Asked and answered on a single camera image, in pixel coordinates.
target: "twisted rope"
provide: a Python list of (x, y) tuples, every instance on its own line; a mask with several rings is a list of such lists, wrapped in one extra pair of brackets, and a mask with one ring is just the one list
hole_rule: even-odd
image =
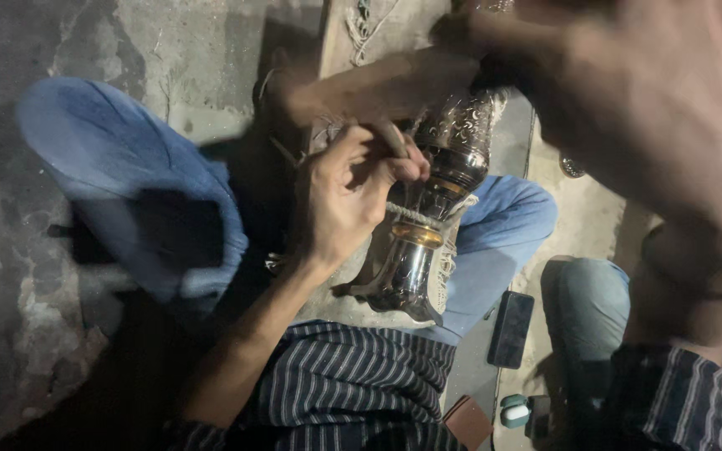
[(386, 202), (386, 211), (391, 211), (392, 213), (396, 213), (396, 214), (405, 216), (408, 219), (411, 219), (415, 222), (419, 222), (420, 224), (431, 227), (432, 229), (439, 229), (442, 226), (442, 222), (439, 220), (429, 218), (429, 217), (425, 216), (424, 214), (417, 213), (414, 210), (409, 210), (405, 207), (401, 207), (400, 205), (394, 204), (392, 202)]

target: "rope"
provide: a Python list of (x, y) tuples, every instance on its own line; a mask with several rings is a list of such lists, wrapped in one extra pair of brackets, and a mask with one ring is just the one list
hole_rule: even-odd
[(417, 213), (414, 210), (409, 210), (391, 202), (386, 202), (386, 210), (405, 216), (408, 219), (414, 220), (415, 222), (419, 222), (420, 224), (424, 224), (433, 229), (439, 229), (442, 226), (442, 222), (439, 220), (429, 218), (424, 214)]
[(399, 3), (400, 0), (395, 1), (392, 7), (389, 8), (389, 11), (383, 16), (383, 18), (380, 19), (380, 22), (378, 22), (378, 24), (375, 25), (375, 28), (372, 29), (372, 32), (368, 32), (368, 0), (359, 0), (358, 7), (347, 9), (347, 16), (344, 19), (344, 24), (347, 27), (347, 34), (350, 35), (350, 40), (353, 42), (353, 46), (356, 48), (355, 55), (350, 58), (350, 62), (353, 63), (354, 66), (358, 67), (364, 65), (362, 61), (365, 57), (364, 52), (366, 51), (366, 45), (369, 43), (370, 39), (375, 36), (378, 30), (380, 30), (380, 26), (384, 25), (386, 19), (389, 17), (392, 11), (395, 10)]

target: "engraved pattern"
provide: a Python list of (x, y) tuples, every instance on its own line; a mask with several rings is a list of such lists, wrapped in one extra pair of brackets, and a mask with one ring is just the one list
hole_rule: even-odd
[(457, 152), (489, 155), (489, 140), (499, 113), (508, 101), (506, 91), (483, 91), (478, 96), (454, 94), (442, 108), (425, 113), (414, 140)]

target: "engraved metal vessel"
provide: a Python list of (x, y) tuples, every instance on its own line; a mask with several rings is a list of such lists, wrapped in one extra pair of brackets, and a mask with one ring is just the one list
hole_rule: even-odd
[(404, 207), (425, 218), (400, 214), (380, 272), (372, 282), (351, 288), (351, 294), (366, 299), (376, 312), (400, 310), (418, 322), (441, 325), (427, 293), (433, 254), (445, 243), (443, 222), (488, 175), (489, 143), (506, 101), (503, 96), (495, 91), (456, 94), (419, 122), (414, 140), (431, 162), (431, 176), (424, 183), (407, 184)]

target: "knee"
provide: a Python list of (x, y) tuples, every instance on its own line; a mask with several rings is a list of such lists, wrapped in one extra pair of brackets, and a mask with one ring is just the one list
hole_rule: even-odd
[(623, 303), (628, 297), (628, 276), (615, 263), (600, 258), (577, 258), (559, 274), (560, 299), (586, 303)]
[(22, 94), (16, 106), (16, 117), (19, 122), (30, 118), (47, 116), (57, 110), (65, 109), (72, 97), (79, 97), (90, 89), (88, 82), (71, 77), (42, 79), (33, 84)]
[(515, 205), (530, 216), (536, 235), (547, 238), (556, 228), (559, 212), (556, 200), (536, 182), (528, 182)]

